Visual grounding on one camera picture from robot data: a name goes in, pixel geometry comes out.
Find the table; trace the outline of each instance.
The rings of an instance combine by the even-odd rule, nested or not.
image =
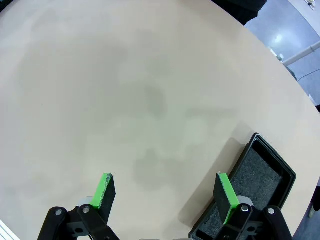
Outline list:
[[[120,239],[185,238],[254,132],[319,177],[320,116],[284,66],[209,0],[15,0],[0,14],[0,218],[36,239],[114,174]]]

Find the black wire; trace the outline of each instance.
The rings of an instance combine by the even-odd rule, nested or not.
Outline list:
[[[310,73],[307,74],[307,75],[304,75],[303,77],[300,77],[297,82],[299,82],[299,81],[300,81],[301,79],[303,79],[304,77],[309,76],[310,74],[313,74],[313,73],[318,72],[318,71],[320,71],[320,68],[319,68],[318,70],[315,70],[315,71],[313,71],[313,72],[310,72]]]

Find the screw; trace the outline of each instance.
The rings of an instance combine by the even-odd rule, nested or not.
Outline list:
[[[87,214],[87,213],[90,211],[90,209],[86,206],[86,207],[83,208],[82,211],[83,211],[85,214]]]
[[[248,212],[249,211],[249,207],[247,205],[243,205],[241,207],[242,212]]]
[[[57,211],[55,211],[55,215],[59,216],[62,214],[62,210],[61,209],[58,209]]]
[[[274,214],[274,213],[275,213],[275,210],[274,210],[273,208],[269,208],[269,209],[268,209],[268,213],[269,213],[269,214]]]

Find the black plastic container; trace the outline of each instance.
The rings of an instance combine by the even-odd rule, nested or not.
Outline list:
[[[255,133],[229,179],[235,193],[249,197],[257,209],[262,210],[266,206],[278,206],[281,209],[296,180],[296,174],[276,150],[259,133]],[[189,233],[189,238],[214,240],[221,227],[213,199]]]

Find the white pipe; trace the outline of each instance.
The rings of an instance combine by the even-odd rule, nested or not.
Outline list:
[[[285,60],[283,62],[283,65],[285,65],[286,67],[295,63],[296,61],[304,58],[305,56],[312,54],[316,49],[320,48],[320,41],[318,41],[317,43],[309,46],[307,49],[303,50],[302,52],[290,57],[289,59]]]

